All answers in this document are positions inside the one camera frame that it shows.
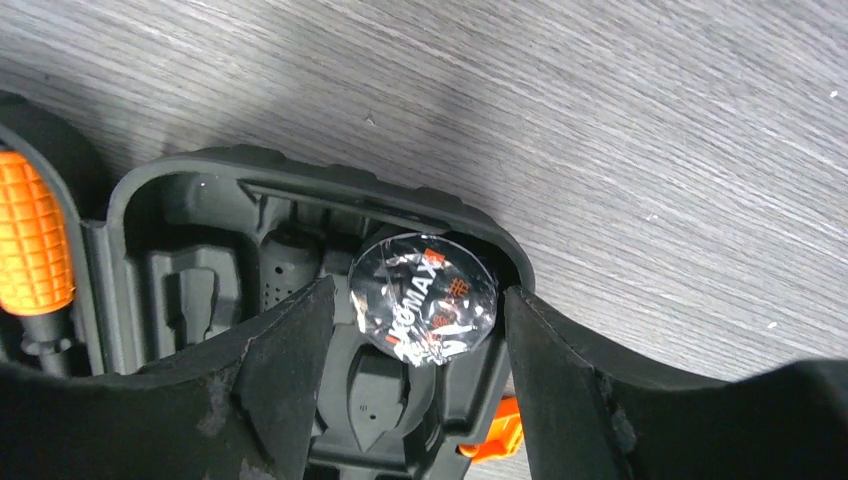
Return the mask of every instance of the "gray wood surface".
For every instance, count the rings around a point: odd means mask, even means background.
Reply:
[[[0,17],[0,88],[116,172],[234,142],[364,167],[490,212],[542,296],[653,358],[734,379],[848,352],[842,0],[5,0]]]

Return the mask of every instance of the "round tape roll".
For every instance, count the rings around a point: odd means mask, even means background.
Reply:
[[[386,238],[357,258],[350,296],[359,330],[414,366],[477,348],[497,318],[497,285],[461,245],[424,233]]]

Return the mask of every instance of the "orange textured grip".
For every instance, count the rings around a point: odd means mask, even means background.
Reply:
[[[54,312],[74,298],[59,203],[17,152],[0,152],[0,303],[14,315]]]

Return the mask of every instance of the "tool tray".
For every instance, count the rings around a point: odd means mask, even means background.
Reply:
[[[404,229],[485,258],[501,292],[532,290],[526,254],[489,216],[438,190],[246,145],[169,155],[113,187],[78,132],[2,92],[0,142],[27,158],[60,203],[74,329],[92,374],[132,374],[331,275],[335,328],[305,478],[464,476],[470,459],[458,446],[486,439],[509,374],[501,314],[480,348],[413,368],[360,334],[347,273],[364,242]]]

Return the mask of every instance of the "black round package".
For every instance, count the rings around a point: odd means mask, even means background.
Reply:
[[[414,366],[443,365],[486,338],[497,318],[497,285],[461,245],[425,233],[386,238],[350,269],[359,330]]]

